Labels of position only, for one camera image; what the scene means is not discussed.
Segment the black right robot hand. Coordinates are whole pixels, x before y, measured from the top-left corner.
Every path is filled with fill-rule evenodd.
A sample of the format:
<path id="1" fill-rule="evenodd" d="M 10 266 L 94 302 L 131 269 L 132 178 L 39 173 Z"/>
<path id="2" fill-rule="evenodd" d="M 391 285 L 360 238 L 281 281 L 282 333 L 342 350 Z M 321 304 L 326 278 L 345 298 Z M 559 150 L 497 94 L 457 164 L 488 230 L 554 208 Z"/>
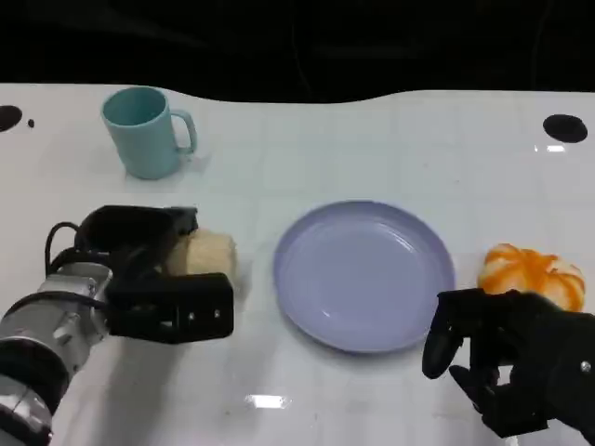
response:
<path id="1" fill-rule="evenodd" d="M 594 317 L 541 295 L 479 288 L 442 292 L 422 358 L 449 373 L 500 438 L 558 420 L 594 441 Z"/>

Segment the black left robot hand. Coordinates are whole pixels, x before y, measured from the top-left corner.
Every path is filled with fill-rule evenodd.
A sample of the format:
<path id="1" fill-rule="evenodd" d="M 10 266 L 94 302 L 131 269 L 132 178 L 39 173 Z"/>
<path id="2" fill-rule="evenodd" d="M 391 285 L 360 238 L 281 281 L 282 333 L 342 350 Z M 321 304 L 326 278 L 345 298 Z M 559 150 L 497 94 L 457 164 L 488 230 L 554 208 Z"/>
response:
<path id="1" fill-rule="evenodd" d="M 167 273 L 169 255 L 197 229 L 194 207 L 105 205 L 81 223 L 74 247 L 107 266 L 118 280 L 144 279 Z"/>

